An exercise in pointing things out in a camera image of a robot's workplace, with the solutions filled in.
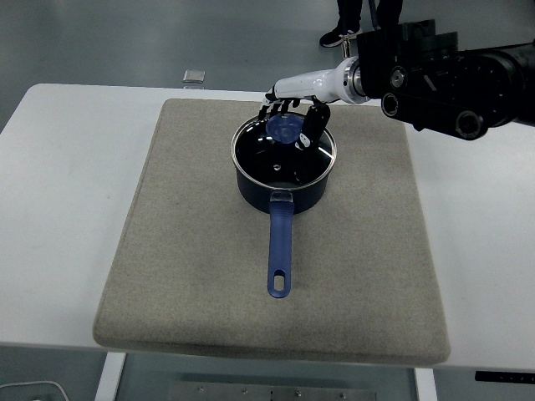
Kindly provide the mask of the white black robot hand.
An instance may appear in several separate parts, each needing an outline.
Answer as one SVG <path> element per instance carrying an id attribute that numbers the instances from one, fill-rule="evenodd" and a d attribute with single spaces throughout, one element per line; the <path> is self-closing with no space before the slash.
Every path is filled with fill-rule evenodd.
<path id="1" fill-rule="evenodd" d="M 294 100 L 317 100 L 329 104 L 338 100 L 352 102 L 346 68 L 351 68 L 354 58 L 347 58 L 335 69 L 325 69 L 278 80 L 264 95 L 259 119 L 264 119 L 271 110 L 277 113 L 278 106 Z"/>

